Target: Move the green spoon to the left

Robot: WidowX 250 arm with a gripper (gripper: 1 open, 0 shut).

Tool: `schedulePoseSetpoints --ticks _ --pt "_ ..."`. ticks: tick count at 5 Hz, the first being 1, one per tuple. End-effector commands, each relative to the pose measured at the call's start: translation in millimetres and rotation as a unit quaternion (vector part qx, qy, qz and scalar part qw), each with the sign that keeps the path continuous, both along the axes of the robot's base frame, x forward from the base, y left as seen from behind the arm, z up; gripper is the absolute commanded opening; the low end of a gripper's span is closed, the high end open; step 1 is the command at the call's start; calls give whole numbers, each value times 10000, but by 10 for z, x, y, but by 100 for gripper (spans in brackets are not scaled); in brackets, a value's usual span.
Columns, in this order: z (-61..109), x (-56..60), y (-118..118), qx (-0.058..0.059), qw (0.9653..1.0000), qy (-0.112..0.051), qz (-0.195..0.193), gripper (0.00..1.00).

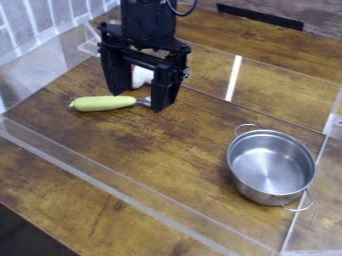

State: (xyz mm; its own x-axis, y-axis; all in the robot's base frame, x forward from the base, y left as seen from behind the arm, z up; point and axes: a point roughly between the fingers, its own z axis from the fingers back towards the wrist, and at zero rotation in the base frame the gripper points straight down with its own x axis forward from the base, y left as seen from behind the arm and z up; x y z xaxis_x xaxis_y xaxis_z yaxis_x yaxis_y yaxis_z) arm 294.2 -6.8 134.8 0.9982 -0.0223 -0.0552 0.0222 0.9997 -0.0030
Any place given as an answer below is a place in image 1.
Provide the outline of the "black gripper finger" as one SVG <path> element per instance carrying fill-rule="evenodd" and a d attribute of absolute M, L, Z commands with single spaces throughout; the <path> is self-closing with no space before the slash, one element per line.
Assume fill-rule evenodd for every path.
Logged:
<path fill-rule="evenodd" d="M 106 87 L 112 95 L 117 96 L 130 88 L 130 64 L 118 49 L 101 47 L 98 52 Z"/>
<path fill-rule="evenodd" d="M 175 103 L 181 81 L 181 72 L 176 68 L 165 65 L 154 67 L 150 85 L 150 109 L 154 113 Z"/>

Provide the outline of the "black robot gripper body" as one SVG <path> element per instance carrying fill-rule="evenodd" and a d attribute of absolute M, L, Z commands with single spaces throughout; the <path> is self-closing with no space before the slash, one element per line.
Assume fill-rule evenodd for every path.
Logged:
<path fill-rule="evenodd" d="M 153 70 L 157 65 L 184 70 L 191 48 L 175 38 L 177 0 L 120 0 L 121 23 L 101 22 L 101 47 L 118 49 L 124 60 Z"/>

